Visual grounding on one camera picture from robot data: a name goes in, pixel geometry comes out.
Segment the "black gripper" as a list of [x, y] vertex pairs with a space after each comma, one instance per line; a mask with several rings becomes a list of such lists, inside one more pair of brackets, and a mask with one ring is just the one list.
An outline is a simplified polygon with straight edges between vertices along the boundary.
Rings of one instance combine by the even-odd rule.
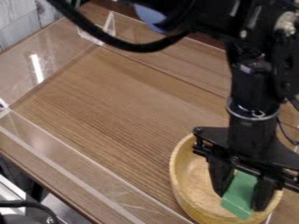
[[214, 192], [222, 197], [234, 172], [258, 178], [251, 198], [257, 212], [267, 209], [277, 191], [299, 193], [299, 154], [279, 141], [277, 114], [265, 117], [233, 115], [227, 127], [197, 127], [193, 151], [209, 162]]

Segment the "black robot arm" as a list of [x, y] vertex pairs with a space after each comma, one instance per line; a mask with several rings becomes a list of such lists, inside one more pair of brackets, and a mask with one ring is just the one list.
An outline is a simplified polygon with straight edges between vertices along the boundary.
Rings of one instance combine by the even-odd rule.
[[262, 211], [278, 190], [299, 192], [299, 154], [277, 136], [281, 106], [299, 109], [299, 4], [295, 0], [129, 0], [155, 32], [177, 39], [203, 32], [225, 43], [231, 71], [229, 127], [198, 127], [217, 194], [234, 172], [257, 177], [251, 206]]

